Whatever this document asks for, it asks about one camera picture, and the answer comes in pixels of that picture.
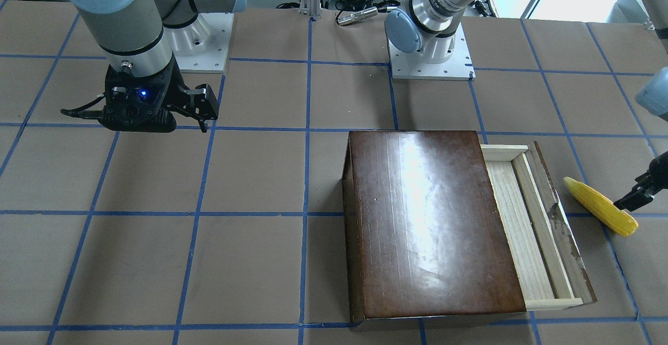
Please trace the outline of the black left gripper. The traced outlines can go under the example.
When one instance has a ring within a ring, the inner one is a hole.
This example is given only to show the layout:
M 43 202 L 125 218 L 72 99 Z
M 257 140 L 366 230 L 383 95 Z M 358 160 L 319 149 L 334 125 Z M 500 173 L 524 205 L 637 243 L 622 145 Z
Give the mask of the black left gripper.
M 629 193 L 613 202 L 619 210 L 632 212 L 654 200 L 655 193 L 667 188 L 667 152 L 653 159 L 647 173 L 636 178 Z

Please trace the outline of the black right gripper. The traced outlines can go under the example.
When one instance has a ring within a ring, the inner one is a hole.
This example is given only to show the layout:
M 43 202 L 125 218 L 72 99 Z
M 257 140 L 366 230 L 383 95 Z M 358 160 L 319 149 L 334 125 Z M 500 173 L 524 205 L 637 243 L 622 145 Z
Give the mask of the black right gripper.
M 122 74 L 112 66 L 104 79 L 105 105 L 98 122 L 107 129 L 133 133 L 171 133 L 177 123 L 167 109 L 174 95 L 175 112 L 197 121 L 207 133 L 207 121 L 219 119 L 219 100 L 209 84 L 184 90 L 181 72 L 175 57 L 159 72 L 135 78 Z

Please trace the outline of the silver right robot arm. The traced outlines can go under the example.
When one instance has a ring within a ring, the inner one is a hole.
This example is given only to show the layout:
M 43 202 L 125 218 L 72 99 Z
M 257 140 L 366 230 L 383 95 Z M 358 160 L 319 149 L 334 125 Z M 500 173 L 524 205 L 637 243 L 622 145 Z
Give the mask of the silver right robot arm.
M 117 132 L 171 133 L 179 114 L 205 133 L 219 118 L 208 84 L 189 88 L 177 57 L 205 47 L 213 34 L 203 14 L 235 14 L 247 0 L 69 0 L 108 60 L 103 92 L 64 116 Z

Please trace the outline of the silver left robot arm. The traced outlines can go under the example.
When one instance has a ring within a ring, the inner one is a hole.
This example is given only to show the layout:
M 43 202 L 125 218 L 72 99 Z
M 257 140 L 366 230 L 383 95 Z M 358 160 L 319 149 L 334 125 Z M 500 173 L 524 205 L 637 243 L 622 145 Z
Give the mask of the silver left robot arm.
M 666 121 L 635 101 L 666 67 L 652 30 L 617 0 L 493 0 L 496 17 L 466 17 L 475 78 L 394 79 L 397 129 L 474 129 L 489 144 L 536 140 L 566 209 L 571 176 L 611 200 L 666 151 Z

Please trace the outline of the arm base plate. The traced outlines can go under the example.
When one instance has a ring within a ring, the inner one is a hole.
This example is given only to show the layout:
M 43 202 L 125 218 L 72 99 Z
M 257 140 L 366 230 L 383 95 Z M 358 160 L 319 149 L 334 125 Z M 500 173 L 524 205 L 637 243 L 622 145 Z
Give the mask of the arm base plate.
M 234 14 L 199 14 L 190 26 L 165 28 L 183 73 L 224 74 L 231 45 Z
M 394 78 L 463 81 L 476 78 L 460 22 L 454 34 L 446 38 L 433 38 L 419 52 L 401 52 L 391 41 L 387 45 Z

